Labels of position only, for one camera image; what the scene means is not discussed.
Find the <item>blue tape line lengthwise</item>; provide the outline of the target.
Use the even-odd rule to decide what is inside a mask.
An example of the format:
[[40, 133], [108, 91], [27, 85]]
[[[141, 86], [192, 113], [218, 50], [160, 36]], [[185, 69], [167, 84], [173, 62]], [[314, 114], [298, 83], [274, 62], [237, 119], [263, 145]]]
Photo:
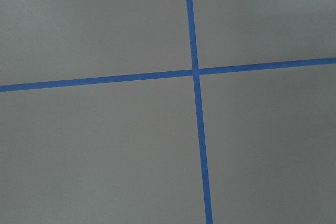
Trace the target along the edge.
[[186, 0], [206, 223], [213, 223], [193, 0]]

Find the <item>blue tape line crosswise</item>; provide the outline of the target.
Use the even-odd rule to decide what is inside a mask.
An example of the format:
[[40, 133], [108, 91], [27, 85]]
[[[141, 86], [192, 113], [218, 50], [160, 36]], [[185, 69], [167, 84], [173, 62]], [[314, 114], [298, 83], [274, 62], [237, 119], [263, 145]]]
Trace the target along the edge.
[[[246, 71], [256, 71], [256, 70], [295, 68], [295, 67], [307, 67], [307, 66], [331, 65], [331, 64], [335, 64], [335, 57], [295, 60], [295, 61], [256, 63], [256, 64], [236, 65], [236, 66], [200, 68], [199, 74], [208, 75], [208, 74], [218, 74], [218, 73], [246, 72]], [[126, 75], [119, 75], [119, 76], [71, 79], [71, 80], [19, 83], [19, 84], [1, 85], [1, 92], [48, 89], [48, 88], [62, 88], [62, 87], [73, 87], [73, 86], [85, 86], [85, 85], [92, 85], [92, 84], [151, 80], [151, 79], [189, 77], [192, 75], [193, 75], [193, 70], [188, 69], [188, 70], [126, 74]]]

